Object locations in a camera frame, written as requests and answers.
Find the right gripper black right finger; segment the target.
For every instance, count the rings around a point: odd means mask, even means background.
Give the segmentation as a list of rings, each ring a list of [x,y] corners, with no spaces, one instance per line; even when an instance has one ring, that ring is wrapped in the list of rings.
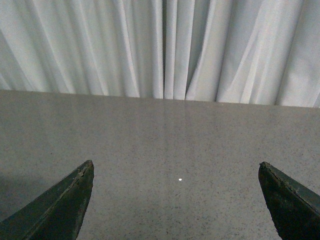
[[[283,240],[320,238],[320,196],[268,162],[258,180],[278,235]]]

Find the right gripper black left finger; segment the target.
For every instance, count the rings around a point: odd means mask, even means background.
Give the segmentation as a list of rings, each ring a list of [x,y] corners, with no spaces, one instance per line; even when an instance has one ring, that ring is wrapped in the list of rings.
[[[0,223],[2,240],[75,240],[90,202],[94,164],[85,161]]]

